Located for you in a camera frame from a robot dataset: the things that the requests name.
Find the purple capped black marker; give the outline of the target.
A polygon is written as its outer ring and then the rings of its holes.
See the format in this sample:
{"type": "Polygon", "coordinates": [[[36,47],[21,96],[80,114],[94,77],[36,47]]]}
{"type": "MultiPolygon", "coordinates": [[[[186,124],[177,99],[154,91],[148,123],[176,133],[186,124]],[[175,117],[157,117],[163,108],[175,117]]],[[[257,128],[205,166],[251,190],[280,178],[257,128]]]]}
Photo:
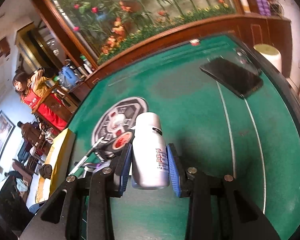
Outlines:
{"type": "Polygon", "coordinates": [[[84,163],[83,168],[87,172],[93,172],[97,168],[101,167],[102,163],[84,163]]]}

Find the tall white plastic bottle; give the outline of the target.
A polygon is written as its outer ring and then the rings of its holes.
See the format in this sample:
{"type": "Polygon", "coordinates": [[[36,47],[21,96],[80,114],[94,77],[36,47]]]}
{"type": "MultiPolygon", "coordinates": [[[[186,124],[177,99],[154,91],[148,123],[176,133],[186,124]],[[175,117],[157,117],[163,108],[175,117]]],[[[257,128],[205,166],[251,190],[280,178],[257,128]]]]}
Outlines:
{"type": "Polygon", "coordinates": [[[132,187],[141,190],[168,187],[168,156],[157,114],[145,112],[137,116],[132,150],[132,187]]]}

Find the black electrical tape roll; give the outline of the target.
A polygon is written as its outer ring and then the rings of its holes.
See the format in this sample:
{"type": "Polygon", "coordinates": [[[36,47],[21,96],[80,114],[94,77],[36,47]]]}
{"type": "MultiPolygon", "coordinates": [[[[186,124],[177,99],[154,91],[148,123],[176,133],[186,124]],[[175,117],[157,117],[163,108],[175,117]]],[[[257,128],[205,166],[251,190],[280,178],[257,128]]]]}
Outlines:
{"type": "Polygon", "coordinates": [[[119,152],[133,139],[133,137],[134,133],[127,131],[111,142],[110,145],[107,146],[106,150],[109,152],[119,152]]]}

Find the clear silver tip pen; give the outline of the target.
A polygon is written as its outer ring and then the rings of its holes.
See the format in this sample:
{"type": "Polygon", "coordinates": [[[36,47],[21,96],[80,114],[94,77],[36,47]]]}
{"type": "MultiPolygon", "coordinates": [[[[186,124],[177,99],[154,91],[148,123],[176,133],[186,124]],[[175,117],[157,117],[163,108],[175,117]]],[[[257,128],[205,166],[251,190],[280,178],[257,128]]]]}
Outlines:
{"type": "Polygon", "coordinates": [[[104,137],[100,137],[97,142],[93,144],[91,149],[82,157],[82,159],[74,166],[74,168],[69,172],[68,176],[74,175],[75,172],[83,165],[83,163],[90,157],[90,155],[96,151],[97,146],[101,143],[104,137]]]}

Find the yellow open storage box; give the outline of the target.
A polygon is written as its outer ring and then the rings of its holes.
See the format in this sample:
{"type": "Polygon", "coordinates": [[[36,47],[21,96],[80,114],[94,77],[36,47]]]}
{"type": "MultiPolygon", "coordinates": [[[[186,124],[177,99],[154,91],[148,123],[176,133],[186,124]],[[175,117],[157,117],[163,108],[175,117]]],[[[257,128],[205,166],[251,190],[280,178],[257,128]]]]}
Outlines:
{"type": "Polygon", "coordinates": [[[53,144],[44,162],[44,164],[52,166],[51,178],[44,179],[41,175],[39,176],[36,203],[48,200],[51,194],[65,180],[74,142],[75,133],[69,128],[63,130],[53,140],[53,144]]]}

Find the seated person brown jacket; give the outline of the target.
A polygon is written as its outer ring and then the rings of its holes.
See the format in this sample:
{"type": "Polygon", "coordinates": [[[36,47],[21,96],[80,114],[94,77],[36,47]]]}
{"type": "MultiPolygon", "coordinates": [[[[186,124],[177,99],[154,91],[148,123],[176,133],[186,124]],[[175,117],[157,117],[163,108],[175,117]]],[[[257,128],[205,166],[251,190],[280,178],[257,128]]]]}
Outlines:
{"type": "Polygon", "coordinates": [[[19,121],[17,126],[21,129],[23,138],[31,143],[32,146],[37,146],[42,137],[41,131],[34,128],[29,122],[22,123],[19,121]]]}

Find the wooden chair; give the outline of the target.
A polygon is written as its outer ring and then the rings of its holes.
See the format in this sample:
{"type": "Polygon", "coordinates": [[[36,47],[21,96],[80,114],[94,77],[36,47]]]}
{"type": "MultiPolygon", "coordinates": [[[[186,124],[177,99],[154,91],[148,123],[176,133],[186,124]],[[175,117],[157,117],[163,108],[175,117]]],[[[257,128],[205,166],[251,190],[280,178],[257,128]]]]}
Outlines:
{"type": "Polygon", "coordinates": [[[47,92],[35,105],[34,109],[32,110],[32,114],[37,114],[47,124],[58,131],[60,131],[60,129],[39,112],[41,105],[46,106],[51,110],[52,113],[59,117],[59,119],[64,120],[66,123],[70,121],[74,112],[78,108],[78,102],[61,87],[59,82],[56,82],[47,90],[47,92]]]}

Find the round dice control panel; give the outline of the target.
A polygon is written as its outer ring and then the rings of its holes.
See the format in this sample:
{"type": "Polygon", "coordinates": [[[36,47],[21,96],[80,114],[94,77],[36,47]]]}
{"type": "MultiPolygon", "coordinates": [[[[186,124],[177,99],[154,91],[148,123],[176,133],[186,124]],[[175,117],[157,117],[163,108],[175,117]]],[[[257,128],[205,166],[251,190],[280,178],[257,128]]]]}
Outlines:
{"type": "Polygon", "coordinates": [[[91,135],[91,144],[102,139],[98,147],[105,151],[117,151],[122,144],[114,146],[119,136],[131,132],[135,126],[136,117],[148,111],[148,104],[144,98],[133,96],[124,98],[108,110],[98,120],[91,135]]]}

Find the woman in red apron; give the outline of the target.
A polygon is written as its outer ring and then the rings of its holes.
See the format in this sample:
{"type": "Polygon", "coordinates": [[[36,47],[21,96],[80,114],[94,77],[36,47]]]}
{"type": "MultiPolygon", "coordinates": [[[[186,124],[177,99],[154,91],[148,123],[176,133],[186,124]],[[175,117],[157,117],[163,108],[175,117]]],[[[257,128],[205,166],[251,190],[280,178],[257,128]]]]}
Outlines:
{"type": "MultiPolygon", "coordinates": [[[[35,109],[38,102],[48,91],[47,80],[53,79],[55,72],[52,68],[39,68],[32,75],[27,72],[19,72],[12,80],[15,91],[19,94],[22,103],[28,105],[31,109],[35,109]]],[[[66,127],[66,121],[54,113],[46,104],[42,103],[37,109],[39,115],[35,117],[39,122],[48,121],[48,125],[55,126],[62,131],[66,127]]]]}

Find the black smartphone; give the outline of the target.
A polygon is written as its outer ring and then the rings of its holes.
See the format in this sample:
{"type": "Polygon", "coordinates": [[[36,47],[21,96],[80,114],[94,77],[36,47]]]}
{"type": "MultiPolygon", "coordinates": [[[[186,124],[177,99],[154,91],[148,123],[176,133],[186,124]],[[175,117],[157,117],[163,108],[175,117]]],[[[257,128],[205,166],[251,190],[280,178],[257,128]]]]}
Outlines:
{"type": "Polygon", "coordinates": [[[263,80],[258,75],[222,57],[202,64],[199,68],[242,99],[263,86],[263,80]]]}

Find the blue water kettle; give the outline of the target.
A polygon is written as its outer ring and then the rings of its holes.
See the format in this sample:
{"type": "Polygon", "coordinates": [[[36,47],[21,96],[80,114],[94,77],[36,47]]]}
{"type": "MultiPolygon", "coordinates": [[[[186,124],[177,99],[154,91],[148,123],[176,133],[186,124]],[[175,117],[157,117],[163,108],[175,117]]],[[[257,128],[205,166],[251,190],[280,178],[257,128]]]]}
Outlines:
{"type": "Polygon", "coordinates": [[[63,66],[58,77],[60,84],[67,89],[73,89],[81,81],[69,66],[63,66]]]}

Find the white round stool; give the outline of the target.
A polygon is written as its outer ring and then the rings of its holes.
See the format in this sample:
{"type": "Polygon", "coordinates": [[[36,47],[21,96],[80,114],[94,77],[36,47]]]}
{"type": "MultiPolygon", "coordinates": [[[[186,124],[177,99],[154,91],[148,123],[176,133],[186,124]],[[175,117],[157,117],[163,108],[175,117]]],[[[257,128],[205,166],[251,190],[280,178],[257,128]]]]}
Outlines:
{"type": "Polygon", "coordinates": [[[254,45],[254,49],[263,55],[279,72],[282,72],[282,56],[279,50],[264,43],[254,45]]]}

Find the red white mahjong tile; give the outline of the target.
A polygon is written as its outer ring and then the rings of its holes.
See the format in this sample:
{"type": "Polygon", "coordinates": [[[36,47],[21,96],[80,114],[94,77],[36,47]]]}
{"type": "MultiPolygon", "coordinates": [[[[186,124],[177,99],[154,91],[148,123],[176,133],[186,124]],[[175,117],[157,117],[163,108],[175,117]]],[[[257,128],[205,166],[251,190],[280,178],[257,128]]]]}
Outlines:
{"type": "Polygon", "coordinates": [[[198,46],[200,44],[200,40],[199,39],[192,39],[192,40],[190,40],[190,44],[192,46],[198,46]]]}

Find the artificial flower planter display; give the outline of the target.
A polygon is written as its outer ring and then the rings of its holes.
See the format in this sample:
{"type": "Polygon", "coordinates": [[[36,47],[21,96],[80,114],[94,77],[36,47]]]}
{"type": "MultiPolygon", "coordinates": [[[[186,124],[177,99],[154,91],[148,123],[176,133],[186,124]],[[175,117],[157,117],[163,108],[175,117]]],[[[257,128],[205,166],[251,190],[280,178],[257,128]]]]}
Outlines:
{"type": "Polygon", "coordinates": [[[154,35],[235,13],[232,0],[52,0],[102,64],[154,35]]]}

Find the purple bottles on shelf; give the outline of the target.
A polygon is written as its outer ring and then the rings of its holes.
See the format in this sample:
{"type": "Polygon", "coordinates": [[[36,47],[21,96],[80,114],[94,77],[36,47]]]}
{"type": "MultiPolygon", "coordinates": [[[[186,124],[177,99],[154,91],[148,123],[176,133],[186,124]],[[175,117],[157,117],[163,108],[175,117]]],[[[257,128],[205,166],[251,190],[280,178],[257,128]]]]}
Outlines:
{"type": "Polygon", "coordinates": [[[271,16],[270,5],[268,0],[256,0],[259,13],[263,16],[271,16]]]}

